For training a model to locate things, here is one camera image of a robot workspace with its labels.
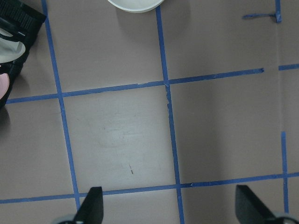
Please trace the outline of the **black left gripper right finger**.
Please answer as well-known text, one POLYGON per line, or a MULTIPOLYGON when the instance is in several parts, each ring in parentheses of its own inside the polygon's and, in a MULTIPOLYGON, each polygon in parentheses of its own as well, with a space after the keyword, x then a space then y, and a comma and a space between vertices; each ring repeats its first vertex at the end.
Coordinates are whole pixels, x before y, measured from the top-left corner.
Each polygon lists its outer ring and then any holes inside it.
POLYGON ((235 215, 240 224, 273 224, 274 214, 247 185, 236 185, 235 215))

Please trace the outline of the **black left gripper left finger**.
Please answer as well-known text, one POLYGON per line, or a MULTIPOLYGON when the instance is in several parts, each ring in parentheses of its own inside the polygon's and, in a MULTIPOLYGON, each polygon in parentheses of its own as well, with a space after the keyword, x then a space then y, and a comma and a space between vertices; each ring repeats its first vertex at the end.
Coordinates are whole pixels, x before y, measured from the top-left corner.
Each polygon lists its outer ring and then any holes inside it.
POLYGON ((74 217, 76 224, 101 224, 103 221, 102 187, 90 188, 74 217))

